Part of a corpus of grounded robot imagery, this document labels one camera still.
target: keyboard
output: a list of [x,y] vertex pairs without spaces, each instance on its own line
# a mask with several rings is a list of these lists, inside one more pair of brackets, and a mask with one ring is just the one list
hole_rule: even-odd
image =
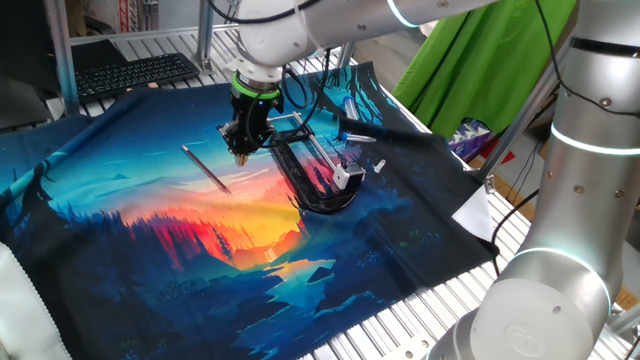
[[86,103],[122,94],[127,89],[186,80],[200,70],[184,54],[166,54],[125,64],[108,65],[76,72],[78,98]]

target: green cloth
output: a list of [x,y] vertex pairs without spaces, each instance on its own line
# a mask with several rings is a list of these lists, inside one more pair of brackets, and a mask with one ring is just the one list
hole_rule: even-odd
[[[541,0],[554,41],[575,3]],[[500,133],[517,116],[548,59],[534,1],[502,0],[441,20],[393,95],[431,131],[447,138],[465,118]]]

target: pencil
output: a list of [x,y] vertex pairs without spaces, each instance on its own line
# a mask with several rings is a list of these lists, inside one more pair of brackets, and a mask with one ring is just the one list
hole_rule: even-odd
[[220,181],[220,179],[218,179],[217,176],[213,175],[213,173],[211,172],[211,170],[209,170],[200,160],[198,160],[198,158],[193,155],[193,153],[189,150],[189,148],[187,148],[185,145],[182,145],[182,150],[184,150],[184,152],[187,153],[187,155],[189,155],[189,157],[196,162],[196,164],[198,164],[198,166],[200,166],[200,168],[207,174],[209,175],[209,177],[211,179],[213,179],[213,181],[216,182],[216,184],[218,184],[218,186],[220,186],[220,188],[226,192],[227,194],[231,195],[231,190],[229,190],[228,187],[226,187],[222,181]]

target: blue fabric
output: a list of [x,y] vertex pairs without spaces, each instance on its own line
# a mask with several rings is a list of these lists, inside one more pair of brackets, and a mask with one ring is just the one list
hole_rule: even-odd
[[[324,92],[319,78],[303,78],[321,96],[311,128],[335,162],[367,171],[333,215],[300,206],[268,149],[235,165],[217,131],[232,117],[228,84],[133,91],[53,152],[45,145],[85,125],[2,137],[28,155],[0,164],[11,183],[0,239],[75,359],[292,359],[490,259],[451,219],[480,184],[444,138],[416,134],[370,64],[332,72]],[[339,120],[346,95],[360,123]],[[340,142],[340,130],[378,141]],[[335,192],[314,152],[294,149],[318,189]],[[13,182],[12,169],[31,166]]]

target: silver robot arm segment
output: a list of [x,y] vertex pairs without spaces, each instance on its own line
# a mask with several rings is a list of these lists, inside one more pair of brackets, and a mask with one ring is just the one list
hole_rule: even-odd
[[620,291],[640,197],[640,1],[582,0],[536,219],[429,360],[584,360]]
[[[298,1],[242,0],[238,17],[252,19],[275,15],[295,8]],[[279,67],[320,48],[390,34],[496,1],[322,0],[284,19],[264,24],[241,24],[238,29],[251,62]]]

